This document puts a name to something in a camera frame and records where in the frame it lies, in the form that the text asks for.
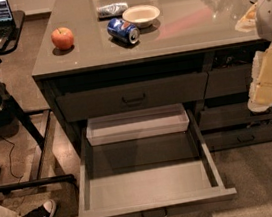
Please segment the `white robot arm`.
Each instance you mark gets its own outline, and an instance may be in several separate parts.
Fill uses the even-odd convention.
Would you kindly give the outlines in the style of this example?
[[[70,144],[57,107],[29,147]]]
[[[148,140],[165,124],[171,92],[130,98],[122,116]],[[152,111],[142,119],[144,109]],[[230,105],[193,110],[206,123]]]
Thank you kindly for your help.
[[[272,107],[272,0],[258,0],[241,19],[245,27],[252,20],[258,36],[270,42],[268,49],[256,52],[252,60],[247,103],[252,112],[264,112]]]

